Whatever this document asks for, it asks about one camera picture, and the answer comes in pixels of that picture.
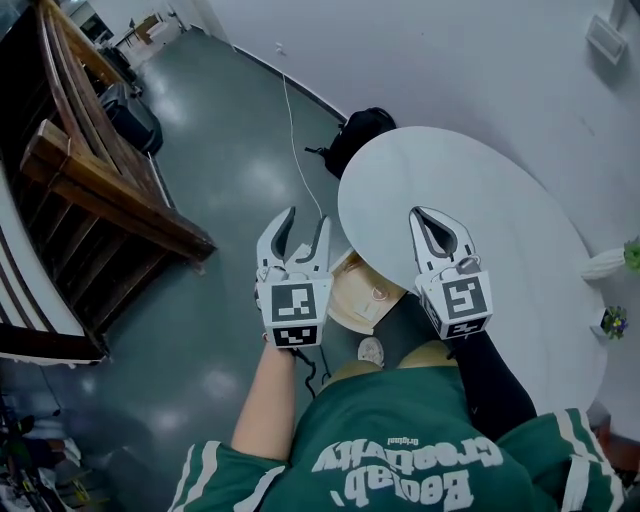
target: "shirt sleeve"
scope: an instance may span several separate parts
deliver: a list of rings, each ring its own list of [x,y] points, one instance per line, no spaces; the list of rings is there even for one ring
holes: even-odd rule
[[[614,512],[622,483],[589,428],[584,412],[568,409],[528,421],[498,440],[562,512]]]
[[[169,512],[252,512],[286,467],[281,461],[246,455],[218,441],[193,445]]]

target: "white table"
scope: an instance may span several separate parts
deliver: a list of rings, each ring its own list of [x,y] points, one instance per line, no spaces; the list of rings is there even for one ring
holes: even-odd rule
[[[468,228],[491,280],[488,332],[538,412],[588,408],[607,360],[589,325],[604,306],[580,278],[589,255],[556,201],[513,162],[459,133],[411,127],[377,137],[342,177],[340,221],[360,256],[407,290],[418,273],[414,206]]]

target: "desk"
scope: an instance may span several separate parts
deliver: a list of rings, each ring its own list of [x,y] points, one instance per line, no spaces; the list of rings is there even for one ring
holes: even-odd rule
[[[488,332],[538,412],[588,408],[607,360],[589,324],[604,305],[580,278],[589,254],[556,201],[513,162],[459,133],[411,127],[377,137],[345,170],[340,221],[358,254],[407,290],[418,274],[414,206],[468,228],[491,280]]]

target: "beige pants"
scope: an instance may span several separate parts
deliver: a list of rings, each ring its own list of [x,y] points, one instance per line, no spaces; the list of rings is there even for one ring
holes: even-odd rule
[[[440,340],[430,341],[421,345],[413,352],[400,361],[398,368],[428,368],[432,366],[458,366],[455,359],[447,359],[449,351],[444,343]],[[334,382],[348,379],[349,377],[357,377],[366,373],[380,372],[377,364],[370,361],[350,361],[340,368],[322,387],[325,389]]]

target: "green floor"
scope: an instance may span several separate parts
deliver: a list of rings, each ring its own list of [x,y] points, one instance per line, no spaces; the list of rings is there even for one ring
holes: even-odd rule
[[[230,440],[251,385],[263,347],[253,298],[258,236],[295,205],[289,246],[295,249],[311,240],[318,213],[291,153],[278,77],[193,30],[145,63],[142,76],[144,99],[164,130],[157,159],[167,187],[218,250],[205,275],[173,268],[144,293],[109,333],[111,362],[46,372],[66,430],[87,463],[111,480],[114,509],[156,511],[171,503],[192,443]],[[333,260],[348,247],[337,213],[339,181],[302,150],[329,145],[338,121],[297,91],[289,96],[300,163],[334,221]],[[424,340],[428,327],[417,301],[403,299],[376,330],[387,367]],[[361,338],[329,319],[323,346],[330,368],[354,358]],[[308,353],[320,369],[319,350]],[[34,366],[12,368],[18,380],[41,380]],[[298,365],[298,416],[310,401],[307,371]],[[34,407],[50,408],[42,386],[33,396],[36,390],[48,405],[34,399]]]

